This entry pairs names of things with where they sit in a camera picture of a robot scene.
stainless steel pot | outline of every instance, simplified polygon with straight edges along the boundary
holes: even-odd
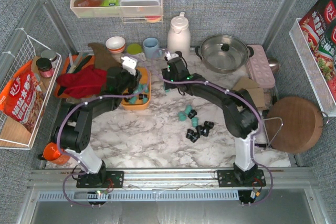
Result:
[[[229,35],[209,37],[200,47],[196,47],[195,51],[203,64],[217,73],[236,71],[254,54],[252,47],[245,46],[240,40]]]

brown cloth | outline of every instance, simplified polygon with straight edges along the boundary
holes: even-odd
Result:
[[[93,42],[88,43],[88,46],[92,48],[95,56],[95,68],[108,70],[111,67],[121,66],[121,64],[112,57],[110,51],[105,47],[105,45]]]

round wooden cutting board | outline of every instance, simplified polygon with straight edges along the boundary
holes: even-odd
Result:
[[[322,114],[313,103],[300,97],[285,97],[275,103],[266,118],[281,117],[283,127],[272,147],[274,149],[300,153],[312,148],[322,133]],[[265,121],[268,138],[271,140],[280,127],[280,120]]]

red bottle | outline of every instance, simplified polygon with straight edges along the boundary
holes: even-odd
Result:
[[[100,6],[104,0],[76,0],[74,7],[97,7]]]

ventilation grille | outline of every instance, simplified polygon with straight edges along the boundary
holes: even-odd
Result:
[[[87,192],[67,193],[75,201],[197,201],[197,200],[238,200],[237,190],[189,190],[189,191],[113,191],[109,194],[88,194]],[[61,191],[41,191],[38,201],[67,201]]]

